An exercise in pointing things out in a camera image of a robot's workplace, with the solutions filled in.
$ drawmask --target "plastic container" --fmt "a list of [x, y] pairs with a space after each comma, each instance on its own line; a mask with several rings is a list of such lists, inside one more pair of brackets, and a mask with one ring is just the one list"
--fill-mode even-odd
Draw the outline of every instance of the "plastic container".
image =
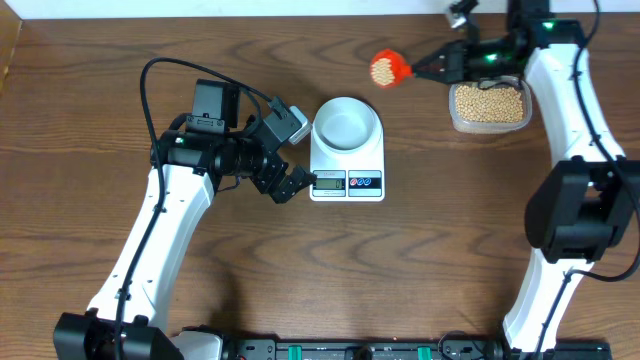
[[[490, 86], [492, 82], [507, 82], [513, 84], [514, 87], [518, 87], [518, 78], [513, 76], [502, 76], [496, 80], [484, 81], [483, 86]], [[456, 109], [456, 89], [458, 87], [467, 85], [467, 86], [477, 86], [478, 83], [475, 82], [467, 82], [460, 83], [451, 86], [449, 90], [449, 111], [451, 112], [451, 118], [453, 119], [453, 127], [465, 133], [471, 134], [503, 134], [510, 131], [515, 131], [522, 129], [527, 126], [529, 121], [531, 121], [531, 115], [533, 112], [532, 104], [531, 104], [531, 90], [529, 89], [529, 85], [526, 82], [522, 82], [522, 90], [519, 90], [522, 99], [522, 106], [524, 116], [522, 121], [514, 122], [514, 123], [496, 123], [496, 122], [479, 122], [479, 121], [470, 121], [462, 118], [460, 114], [458, 114], [458, 110]], [[496, 85], [496, 89], [507, 88], [509, 85]]]

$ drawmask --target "brown wooden surface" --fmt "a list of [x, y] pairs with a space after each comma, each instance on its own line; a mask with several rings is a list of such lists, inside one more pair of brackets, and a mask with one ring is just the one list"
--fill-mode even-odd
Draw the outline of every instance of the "brown wooden surface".
[[[501, 16], [483, 16], [488, 35]], [[592, 75], [608, 122], [640, 157], [640, 15], [606, 15]], [[139, 73], [154, 56], [194, 61], [296, 104], [313, 118], [336, 96], [366, 99], [385, 126], [381, 204], [284, 206], [249, 182], [216, 197], [175, 288], [181, 326], [284, 338], [494, 334], [528, 262], [523, 212], [550, 169], [542, 121], [517, 133], [457, 133], [448, 88], [385, 91], [368, 61], [385, 47], [417, 59], [455, 37], [440, 16], [32, 21], [0, 99], [0, 358], [51, 358], [63, 311], [82, 313], [115, 264], [147, 184]], [[154, 68], [159, 131], [191, 109], [197, 73]], [[308, 142], [285, 149], [308, 164]], [[625, 269], [636, 226], [596, 269]], [[604, 338], [637, 358], [640, 281], [585, 280], [562, 338]]]
[[0, 94], [2, 94], [4, 77], [9, 72], [13, 50], [18, 42], [21, 24], [20, 18], [4, 0], [0, 0]]

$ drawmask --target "digital kitchen scale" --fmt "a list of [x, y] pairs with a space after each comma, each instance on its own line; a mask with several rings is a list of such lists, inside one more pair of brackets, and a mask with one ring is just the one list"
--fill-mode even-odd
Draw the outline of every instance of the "digital kitchen scale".
[[311, 171], [313, 201], [384, 199], [383, 129], [369, 105], [346, 97], [322, 105], [311, 130]]

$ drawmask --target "black cable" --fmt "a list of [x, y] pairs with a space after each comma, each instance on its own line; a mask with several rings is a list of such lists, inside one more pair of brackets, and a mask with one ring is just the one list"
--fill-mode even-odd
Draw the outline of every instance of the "black cable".
[[169, 125], [169, 130], [179, 130], [180, 127], [182, 126], [182, 124], [187, 122], [187, 116], [189, 116], [189, 115], [191, 115], [191, 114], [182, 113], [182, 114], [178, 115], [175, 119], [173, 119], [173, 121]]
[[229, 190], [236, 189], [238, 186], [240, 186], [240, 176], [236, 176], [236, 183], [234, 185], [227, 186], [226, 188], [224, 188], [222, 190], [218, 190], [218, 194], [223, 192], [223, 191], [229, 191]]
[[258, 130], [260, 124], [262, 123], [262, 110], [260, 109], [260, 104], [258, 104], [258, 101], [253, 96], [251, 96], [251, 93], [247, 92], [246, 90], [243, 91], [247, 94], [253, 105], [256, 107], [256, 112], [258, 113], [258, 115], [257, 117], [254, 115], [249, 116], [249, 119], [247, 120], [247, 126], [243, 130], [229, 132], [227, 134], [236, 139], [247, 138], [251, 136], [256, 130]]
[[[144, 250], [147, 241], [149, 240], [149, 236], [151, 236], [151, 231], [153, 230], [153, 227], [155, 226], [156, 222], [158, 221], [158, 217], [160, 216], [160, 214], [162, 213], [163, 206], [164, 206], [164, 198], [165, 198], [165, 194], [166, 194], [166, 187], [165, 187], [165, 183], [164, 183], [164, 173], [163, 173], [163, 167], [162, 167], [162, 161], [160, 159], [160, 150], [158, 147], [158, 139], [156, 137], [156, 133], [155, 130], [153, 128], [153, 121], [151, 120], [151, 112], [149, 111], [149, 103], [147, 102], [147, 91], [146, 91], [146, 87], [145, 87], [145, 83], [146, 83], [146, 79], [147, 79], [147, 73], [149, 72], [149, 69], [156, 63], [161, 63], [161, 62], [166, 62], [166, 63], [173, 63], [173, 64], [178, 64], [178, 65], [183, 65], [186, 67], [190, 67], [196, 70], [200, 70], [202, 72], [205, 72], [207, 74], [213, 75], [215, 77], [218, 77], [222, 80], [225, 80], [229, 83], [235, 84], [240, 86], [240, 88], [246, 90], [246, 94], [248, 94], [249, 98], [251, 99], [251, 101], [254, 103], [254, 105], [256, 105], [257, 109], [258, 109], [258, 113], [260, 113], [260, 106], [258, 104], [258, 102], [255, 100], [255, 98], [250, 94], [250, 93], [254, 93], [258, 96], [260, 96], [262, 99], [264, 99], [267, 102], [271, 102], [271, 99], [266, 96], [265, 94], [261, 93], [260, 91], [245, 85], [239, 81], [236, 81], [230, 77], [227, 77], [225, 75], [220, 74], [217, 71], [213, 71], [211, 69], [207, 69], [206, 67], [200, 66], [200, 65], [196, 65], [193, 63], [190, 63], [188, 61], [184, 61], [184, 60], [179, 60], [179, 59], [173, 59], [173, 58], [165, 58], [165, 57], [160, 57], [160, 58], [155, 58], [155, 59], [151, 59], [145, 66], [144, 69], [142, 69], [142, 73], [140, 74], [140, 100], [142, 102], [142, 111], [144, 112], [144, 118], [145, 121], [147, 123], [147, 129], [149, 130], [149, 137], [151, 138], [151, 149], [153, 152], [153, 157], [155, 160], [155, 168], [158, 170], [158, 191], [159, 191], [159, 196], [158, 196], [158, 202], [153, 210], [153, 215], [151, 216], [151, 220], [149, 221], [149, 224], [147, 225], [147, 229], [145, 230], [144, 234], [142, 235], [142, 239], [140, 240], [140, 244], [138, 245], [138, 248], [136, 249], [136, 252], [134, 253], [133, 257], [131, 258], [131, 263], [129, 264], [129, 268], [127, 269], [127, 273], [124, 277], [124, 281], [122, 283], [122, 288], [119, 290], [119, 295], [118, 295], [118, 307], [116, 309], [116, 319], [115, 319], [115, 324], [114, 324], [114, 345], [115, 345], [115, 358], [116, 360], [121, 360], [124, 358], [124, 354], [122, 352], [122, 322], [123, 322], [123, 318], [124, 318], [124, 307], [126, 304], [126, 299], [127, 297], [129, 297], [129, 285], [131, 284], [131, 279], [133, 278], [133, 273], [135, 272], [136, 266], [138, 265], [138, 261], [140, 261], [140, 256], [142, 255], [142, 251]], [[180, 128], [180, 126], [182, 126], [182, 124], [184, 123], [184, 119], [186, 119], [186, 114], [181, 114], [180, 116], [178, 116], [176, 119], [174, 119], [174, 121], [171, 123], [171, 126]]]
[[[496, 81], [496, 82], [495, 82], [494, 84], [492, 84], [492, 85], [489, 85], [489, 86], [486, 86], [486, 87], [482, 87], [481, 85], [482, 85], [482, 83], [484, 83], [485, 81]], [[510, 83], [510, 82], [508, 82], [508, 81], [501, 81], [501, 80], [481, 80], [480, 82], [478, 82], [478, 89], [479, 89], [479, 90], [483, 90], [483, 91], [485, 91], [485, 90], [491, 90], [491, 89], [493, 89], [493, 88], [495, 88], [495, 87], [497, 87], [497, 86], [500, 86], [500, 85], [505, 85], [505, 86], [508, 86], [508, 87], [512, 87], [512, 88], [514, 88], [514, 89], [516, 89], [516, 90], [522, 90], [522, 89], [524, 89], [524, 87], [523, 87], [523, 85], [522, 85], [522, 83], [523, 83], [523, 82], [524, 82], [524, 80], [522, 80], [521, 78], [518, 78], [518, 86], [515, 86], [515, 85], [513, 85], [512, 83]]]
[[[449, 331], [448, 333], [442, 335], [442, 337], [440, 338], [440, 340], [438, 341], [438, 352], [440, 353], [440, 356], [442, 356], [442, 358], [444, 360], [453, 360], [449, 355], [446, 355], [444, 353], [444, 351], [442, 351], [442, 343], [444, 341], [445, 338], [447, 338], [450, 335], [454, 335], [454, 334], [460, 334], [460, 335], [464, 335], [470, 342], [471, 344], [473, 344], [473, 347], [480, 353], [483, 354], [483, 351], [480, 349], [480, 347], [478, 346], [478, 344], [476, 344], [475, 341], [473, 341], [473, 339], [471, 339], [471, 337], [469, 335], [467, 335], [466, 332], [462, 331], [462, 330], [452, 330]], [[481, 355], [477, 358], [471, 359], [471, 360], [484, 360], [484, 355]]]
[[[595, 36], [596, 32], [598, 31], [598, 26], [600, 25], [600, 4], [598, 3], [598, 0], [593, 0], [593, 3], [596, 8], [596, 18], [595, 18], [593, 27], [591, 28], [591, 32], [585, 39], [584, 44], [579, 46], [578, 52], [576, 53], [575, 59], [573, 61], [573, 73], [572, 73], [573, 85], [576, 91], [576, 97], [578, 98], [578, 103], [580, 105], [580, 110], [582, 111], [582, 115], [584, 116], [584, 120], [589, 129], [589, 133], [591, 135], [592, 141], [596, 145], [596, 147], [598, 148], [602, 156], [604, 156], [604, 158], [607, 160], [608, 165], [613, 169], [614, 175], [617, 176], [618, 179], [620, 179], [622, 187], [631, 198], [633, 207], [635, 209], [636, 221], [638, 222], [638, 226], [640, 227], [640, 205], [638, 204], [638, 196], [635, 192], [635, 189], [633, 188], [633, 185], [629, 181], [629, 178], [627, 177], [627, 175], [620, 169], [620, 167], [618, 166], [616, 161], [613, 159], [611, 154], [609, 154], [609, 152], [604, 148], [604, 145], [602, 145], [602, 142], [600, 141], [600, 135], [596, 132], [596, 129], [593, 126], [593, 122], [591, 121], [591, 117], [589, 116], [589, 111], [587, 110], [587, 106], [582, 96], [582, 89], [580, 88], [580, 82], [579, 82], [580, 72], [578, 71], [578, 63], [580, 60], [580, 56], [584, 52], [584, 49], [587, 47], [587, 45], [589, 45], [589, 43], [591, 42], [591, 39], [593, 39], [593, 37]], [[566, 290], [567, 285], [571, 281], [571, 276], [573, 276], [574, 274], [578, 274], [578, 275], [583, 275], [598, 281], [611, 283], [611, 282], [626, 280], [638, 270], [638, 267], [640, 267], [640, 243], [638, 246], [638, 251], [636, 253], [636, 256], [633, 260], [633, 263], [625, 272], [623, 272], [620, 275], [605, 276], [605, 275], [596, 274], [590, 271], [574, 270], [574, 269], [569, 270], [565, 274], [564, 280], [562, 282], [562, 286], [560, 287], [560, 290], [556, 295], [553, 305], [549, 310], [549, 315], [547, 316], [547, 320], [542, 324], [542, 332], [540, 333], [536, 350], [531, 356], [528, 357], [528, 359], [531, 360], [538, 357], [538, 355], [540, 355], [540, 352], [542, 350], [542, 344], [544, 342], [544, 337], [547, 333], [547, 328], [551, 324], [551, 320], [553, 319], [553, 315], [555, 314], [556, 309], [558, 308], [560, 299], [562, 298], [562, 295], [564, 294], [564, 291]]]

